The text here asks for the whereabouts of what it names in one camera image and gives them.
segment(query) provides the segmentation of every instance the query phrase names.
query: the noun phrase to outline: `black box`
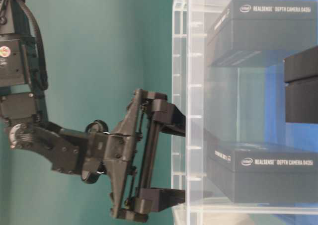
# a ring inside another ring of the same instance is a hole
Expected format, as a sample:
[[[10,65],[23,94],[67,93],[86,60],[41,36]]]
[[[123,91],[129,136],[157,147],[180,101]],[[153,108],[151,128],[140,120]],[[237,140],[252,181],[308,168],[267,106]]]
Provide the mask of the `black box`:
[[[285,59],[286,122],[318,123],[318,47]]]
[[[316,1],[232,0],[207,33],[206,65],[268,67],[316,44]]]
[[[318,154],[269,143],[208,148],[208,178],[235,203],[318,202]]]

